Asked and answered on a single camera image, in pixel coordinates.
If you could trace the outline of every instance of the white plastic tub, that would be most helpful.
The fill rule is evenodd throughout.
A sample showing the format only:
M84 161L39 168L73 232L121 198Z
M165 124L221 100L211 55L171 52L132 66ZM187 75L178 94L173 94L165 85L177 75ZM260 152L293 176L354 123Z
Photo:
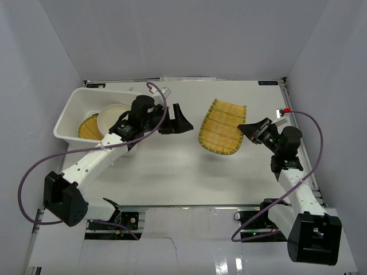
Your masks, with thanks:
M91 115L99 113L111 104L131 106L132 101L140 93L111 91L105 89L79 88L70 96L53 130L55 137L64 139L78 148L94 147L98 140L81 139L77 132L80 124ZM133 155L136 146L127 155Z

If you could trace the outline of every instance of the bamboo mat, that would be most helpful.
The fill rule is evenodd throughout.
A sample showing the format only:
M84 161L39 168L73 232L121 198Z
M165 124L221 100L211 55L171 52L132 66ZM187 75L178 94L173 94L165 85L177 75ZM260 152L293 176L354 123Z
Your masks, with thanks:
M241 146L238 125L246 123L246 106L214 99L201 124L199 142L210 152L231 155Z
M78 138L92 140L103 139L103 136L98 130L97 117L98 114L92 115L80 124L78 129Z

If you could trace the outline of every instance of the white wall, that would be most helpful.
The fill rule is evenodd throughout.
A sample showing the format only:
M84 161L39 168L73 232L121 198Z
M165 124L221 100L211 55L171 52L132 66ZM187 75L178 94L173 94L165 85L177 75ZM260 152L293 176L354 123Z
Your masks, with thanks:
M0 266L14 275L22 272L33 227L18 208L19 181L34 162L65 149L52 129L82 82L38 0L0 1L0 37ZM26 182L31 217L45 174L59 164L47 162Z
M289 75L294 109L313 114L325 134L316 172L321 192L336 206L360 274L367 274L367 2L330 1ZM299 118L315 161L317 130Z
M328 0L40 0L84 80L289 74Z

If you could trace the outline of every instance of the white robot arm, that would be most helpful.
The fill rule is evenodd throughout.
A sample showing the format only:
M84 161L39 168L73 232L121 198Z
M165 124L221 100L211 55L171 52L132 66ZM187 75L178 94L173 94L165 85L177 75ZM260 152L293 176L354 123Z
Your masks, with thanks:
M278 122L273 123L265 118L258 123L238 126L250 141L264 144L274 153L271 157L271 171L286 191L279 199L265 199L261 203L260 212L287 238L288 254L292 261L335 265L338 261L341 222L338 217L328 215L317 202L310 186L303 183L310 174L304 174L297 157L301 131L287 126L279 134ZM282 201L285 197L289 198L291 206ZM232 240L242 241L235 240L234 236L255 218L244 222Z
M193 129L185 119L178 104L173 104L174 119L164 116L163 106L155 105L150 96L139 95L131 104L131 110L122 114L103 140L77 163L61 173L50 172L45 178L44 206L68 226L82 219L115 221L118 205L106 198L88 198L86 189L93 180L114 160L126 154L136 139L159 126L164 135L184 133ZM131 144L120 146L123 142Z

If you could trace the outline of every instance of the white floor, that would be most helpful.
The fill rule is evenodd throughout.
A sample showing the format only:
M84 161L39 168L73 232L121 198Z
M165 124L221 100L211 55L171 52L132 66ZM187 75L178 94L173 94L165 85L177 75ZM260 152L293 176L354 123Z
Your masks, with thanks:
M138 83L108 84L110 88L145 93ZM139 143L135 156L120 158L88 188L88 196L107 197L121 205L240 205L259 204L284 194L270 171L271 151L244 138L231 156L211 153L198 142L202 120L214 99L247 106L246 123L276 119L285 107L279 86L257 81L159 82L169 87L169 103L179 103L194 131L180 135L154 134ZM64 168L82 154L69 155Z
M271 152L244 140L232 156L215 155L198 142L201 122L215 98L247 106L247 123L275 119L284 107L278 86L257 81L165 82L170 103L179 102L195 130L153 135L133 157L119 159L88 190L122 205L258 205L284 190L270 171ZM109 84L110 88L145 92L144 83ZM64 167L81 154L68 156ZM29 266L48 274L326 274L355 272L343 233L337 266L295 264L286 243L233 243L239 226L235 209L213 207L150 208L140 241L84 240L86 221L75 227L41 226ZM55 220L46 211L44 220Z

